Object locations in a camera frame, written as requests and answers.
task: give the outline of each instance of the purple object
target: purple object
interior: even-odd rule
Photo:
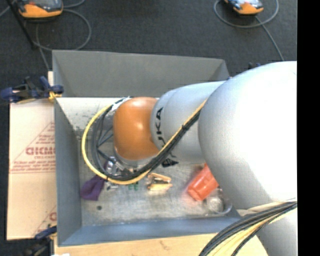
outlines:
[[[86,200],[98,201],[101,190],[104,188],[105,180],[98,175],[86,181],[81,190],[80,196]]]

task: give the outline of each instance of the cable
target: cable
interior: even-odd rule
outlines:
[[[94,167],[92,163],[89,161],[87,152],[86,152],[86,141],[87,141],[87,135],[92,126],[99,127],[102,124],[102,120],[105,118],[105,116],[113,109],[115,104],[121,103],[124,101],[124,98],[116,103],[106,106],[100,111],[98,111],[92,119],[89,121],[88,125],[84,129],[83,135],[82,135],[82,141],[81,141],[81,151],[82,156],[85,161],[85,163],[88,165],[88,167],[93,171],[96,175],[100,176],[101,178],[108,180],[115,184],[120,185],[128,185],[136,183],[137,181],[141,180],[143,177],[145,177],[149,172],[153,171],[156,167],[158,167],[169,155],[169,153],[174,149],[174,147],[177,145],[177,143],[180,141],[180,139],[183,137],[183,135],[187,132],[187,130],[198,120],[201,109],[203,108],[206,101],[204,101],[193,113],[192,115],[184,122],[184,124],[177,130],[177,132],[168,140],[168,142],[162,147],[162,149],[159,151],[159,153],[154,157],[149,163],[144,165],[143,167],[139,169],[134,169],[133,171],[130,171],[127,168],[123,168],[121,171],[126,174],[126,176],[119,176],[114,175],[111,173],[107,173],[103,164],[98,159],[98,153],[96,152],[97,149],[97,142],[99,139],[96,140],[96,134],[97,129],[93,129],[92,131],[92,137],[91,137],[91,155],[92,158],[97,166]]]
[[[81,15],[80,13],[78,13],[78,12],[76,12],[76,11],[74,11],[74,10],[64,9],[63,11],[64,11],[64,12],[67,12],[67,13],[72,13],[72,14],[80,17],[80,18],[86,23],[86,25],[87,25],[87,28],[88,28],[88,36],[87,36],[86,40],[85,40],[84,43],[81,44],[80,46],[72,49],[72,50],[74,50],[74,51],[80,50],[80,49],[82,49],[83,47],[85,47],[85,46],[88,44],[88,42],[90,41],[90,39],[91,39],[91,36],[92,36],[91,25],[90,25],[89,21],[88,21],[83,15]],[[39,47],[39,51],[40,51],[41,57],[42,57],[42,59],[43,59],[43,62],[44,62],[44,64],[45,64],[46,68],[49,70],[50,68],[49,68],[48,62],[47,62],[47,60],[46,60],[46,57],[45,57],[45,55],[44,55],[44,53],[43,53],[43,50],[46,50],[46,51],[51,52],[53,49],[52,49],[52,48],[49,48],[49,47],[45,47],[45,46],[43,46],[43,45],[40,44],[40,42],[39,42],[39,24],[37,24],[37,25],[36,25],[36,28],[35,28],[35,37],[36,37],[36,41],[34,41],[33,43],[34,43],[37,47]]]
[[[231,23],[227,20],[225,20],[224,18],[222,18],[220,16],[220,14],[218,13],[217,11],[217,4],[220,3],[222,0],[217,0],[214,5],[213,5],[213,11],[215,13],[215,15],[225,24],[231,26],[231,27],[234,27],[234,28],[239,28],[239,29],[252,29],[252,28],[256,28],[256,27],[259,27],[259,26],[262,26],[263,29],[265,30],[265,32],[267,33],[267,35],[269,36],[270,40],[272,41],[272,44],[274,45],[276,51],[278,52],[280,58],[282,61],[284,61],[284,57],[283,55],[281,54],[281,51],[279,50],[275,40],[273,39],[273,37],[271,36],[270,32],[267,30],[265,24],[269,23],[270,21],[272,21],[276,15],[278,14],[278,11],[279,11],[279,2],[278,0],[275,0],[275,10],[273,12],[273,14],[266,20],[264,21],[261,21],[257,16],[255,16],[255,19],[257,20],[257,24],[254,24],[254,25],[237,25],[237,24],[234,24],[234,23]]]
[[[65,5],[64,8],[74,8],[74,7],[78,7],[80,5],[82,5],[86,0],[81,0],[78,3],[73,3],[73,4],[69,4],[69,5]]]
[[[86,40],[84,41],[83,44],[81,44],[80,46],[76,47],[76,48],[73,48],[71,50],[74,50],[74,51],[77,51],[77,50],[80,50],[82,48],[84,48],[88,42],[90,41],[91,39],[91,36],[92,36],[92,29],[91,29],[91,25],[89,23],[89,21],[83,16],[81,15],[80,13],[74,11],[74,10],[70,10],[68,8],[74,8],[74,7],[78,7],[80,5],[82,5],[86,0],[81,0],[79,1],[78,3],[74,3],[74,4],[69,4],[69,5],[65,5],[64,8],[63,8],[63,12],[67,12],[67,13],[72,13],[78,17],[80,17],[87,25],[87,28],[88,28],[88,36],[86,38]],[[4,15],[8,10],[10,9],[10,7],[8,6],[7,8],[5,8],[1,13],[0,13],[0,18],[2,15]],[[48,64],[48,61],[45,57],[45,54],[43,52],[43,50],[46,50],[46,51],[49,51],[51,52],[53,49],[52,48],[49,48],[49,47],[45,47],[43,45],[40,44],[40,40],[39,40],[39,24],[36,25],[36,28],[35,28],[35,37],[36,37],[36,40],[33,41],[34,45],[37,46],[39,48],[39,51],[40,51],[40,54],[41,54],[41,57],[43,59],[43,62],[44,62],[44,65],[46,67],[47,70],[50,70],[50,67],[49,67],[49,64]]]
[[[231,224],[220,231],[211,241],[203,248],[199,256],[235,256],[238,251],[250,240],[259,230],[266,225],[273,223],[286,214],[295,210],[298,203],[282,202],[267,210],[248,214],[239,221]]]
[[[90,26],[90,23],[89,21],[83,16],[81,15],[80,13],[74,11],[74,10],[69,10],[69,9],[64,9],[63,10],[64,12],[67,12],[67,13],[72,13],[72,14],[75,14],[77,16],[79,16],[87,25],[87,28],[88,28],[88,36],[85,40],[85,42],[83,44],[81,44],[80,46],[72,49],[72,50],[80,50],[82,49],[83,47],[85,47],[87,45],[87,43],[89,42],[89,40],[91,39],[91,35],[92,35],[92,29],[91,29],[91,26]],[[36,34],[38,33],[38,30],[39,30],[39,24],[37,24],[36,26]],[[53,49],[52,48],[49,48],[49,47],[45,47],[43,45],[41,45],[40,43],[37,43],[37,42],[34,42],[34,44],[36,46],[38,46],[39,48],[43,49],[43,50],[46,50],[46,51],[52,51]]]

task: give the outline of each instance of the small object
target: small object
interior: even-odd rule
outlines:
[[[19,14],[25,19],[48,20],[63,11],[62,0],[17,0]]]
[[[83,184],[80,190],[80,196],[86,200],[98,201],[99,195],[104,188],[104,185],[105,180],[98,175],[95,175]]]
[[[232,209],[232,203],[230,199],[224,194],[222,188],[217,187],[210,195],[205,199],[206,206],[210,212],[217,215],[225,215]]]
[[[150,173],[148,179],[149,185],[147,188],[150,191],[167,191],[173,186],[170,177],[155,172]]]
[[[189,195],[197,201],[204,200],[219,186],[207,164],[200,173],[191,181],[187,188]]]
[[[8,87],[1,91],[1,98],[9,103],[25,103],[37,99],[53,100],[64,92],[62,85],[50,85],[48,80],[40,77],[41,86],[36,86],[27,76],[23,83],[16,87]]]
[[[260,0],[224,0],[240,15],[255,16],[264,10]]]
[[[56,232],[57,232],[57,226],[51,226],[51,227],[41,231],[40,233],[36,234],[34,239],[41,240],[41,239],[44,239],[46,237],[53,235]]]
[[[106,185],[106,190],[107,191],[113,191],[113,190],[116,190],[119,187],[118,184],[114,184],[114,183],[109,182],[109,181],[106,181],[105,185]]]

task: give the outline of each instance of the cardboard sheet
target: cardboard sheet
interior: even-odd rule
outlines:
[[[7,239],[33,238],[57,223],[54,104],[10,105]]]

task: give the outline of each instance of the blue clamp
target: blue clamp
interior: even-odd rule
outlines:
[[[1,98],[9,103],[18,103],[37,99],[52,99],[61,96],[64,92],[62,85],[51,86],[44,76],[41,76],[39,80],[41,86],[36,86],[27,76],[22,84],[1,90]]]

